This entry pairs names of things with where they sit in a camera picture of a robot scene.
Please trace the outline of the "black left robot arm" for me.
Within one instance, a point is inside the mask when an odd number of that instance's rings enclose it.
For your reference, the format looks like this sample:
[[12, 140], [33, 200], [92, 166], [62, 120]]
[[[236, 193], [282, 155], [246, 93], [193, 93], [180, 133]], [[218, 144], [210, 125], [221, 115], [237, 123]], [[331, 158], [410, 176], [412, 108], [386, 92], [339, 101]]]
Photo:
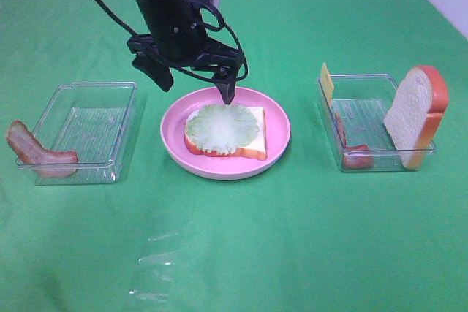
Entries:
[[[103, 0], [94, 0], [118, 25], [130, 33], [127, 42], [135, 55], [134, 68], [151, 78], [163, 91], [173, 86], [173, 69], [214, 84], [225, 104], [235, 97], [235, 86], [246, 77], [247, 62], [241, 44], [230, 47], [208, 32], [232, 29], [218, 10], [216, 0], [135, 0], [148, 27], [137, 34], [116, 16]], [[210, 72], [205, 79], [201, 74]]]

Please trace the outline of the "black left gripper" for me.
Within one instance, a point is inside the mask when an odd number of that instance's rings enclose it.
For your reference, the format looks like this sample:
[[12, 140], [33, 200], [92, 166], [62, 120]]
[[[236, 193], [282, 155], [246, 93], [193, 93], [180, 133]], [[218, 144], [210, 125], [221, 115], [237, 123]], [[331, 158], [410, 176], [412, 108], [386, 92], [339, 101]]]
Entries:
[[[208, 31], [227, 31], [235, 42], [230, 47], [208, 36]], [[236, 82], [243, 77], [238, 73], [243, 66], [243, 51], [235, 32], [224, 22], [217, 27], [196, 20], [188, 28], [167, 37], [150, 34], [130, 37], [127, 47], [135, 55], [134, 68], [147, 75], [164, 92], [173, 86], [170, 70], [206, 82], [215, 82], [222, 101], [229, 105], [235, 98]]]

